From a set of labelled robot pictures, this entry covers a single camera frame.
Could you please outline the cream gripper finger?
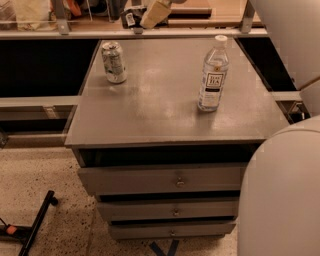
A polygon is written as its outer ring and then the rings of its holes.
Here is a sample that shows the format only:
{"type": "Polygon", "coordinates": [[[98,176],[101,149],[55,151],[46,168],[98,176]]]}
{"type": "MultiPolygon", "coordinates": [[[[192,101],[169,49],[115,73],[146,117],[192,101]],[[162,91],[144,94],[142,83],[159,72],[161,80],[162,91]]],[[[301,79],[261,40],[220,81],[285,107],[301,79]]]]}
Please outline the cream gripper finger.
{"type": "Polygon", "coordinates": [[[142,16],[140,25],[146,29],[154,28],[169,16],[171,4],[170,0],[151,0],[142,16]]]}

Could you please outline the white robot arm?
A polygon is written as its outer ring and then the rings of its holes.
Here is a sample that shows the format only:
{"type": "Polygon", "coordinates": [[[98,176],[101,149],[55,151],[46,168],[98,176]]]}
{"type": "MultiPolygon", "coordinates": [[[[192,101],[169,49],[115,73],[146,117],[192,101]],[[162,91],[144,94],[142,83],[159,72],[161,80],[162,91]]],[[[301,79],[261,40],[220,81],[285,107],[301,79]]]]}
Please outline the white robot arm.
{"type": "Polygon", "coordinates": [[[320,256],[320,0],[248,0],[311,117],[254,153],[239,200],[238,256],[320,256]]]}

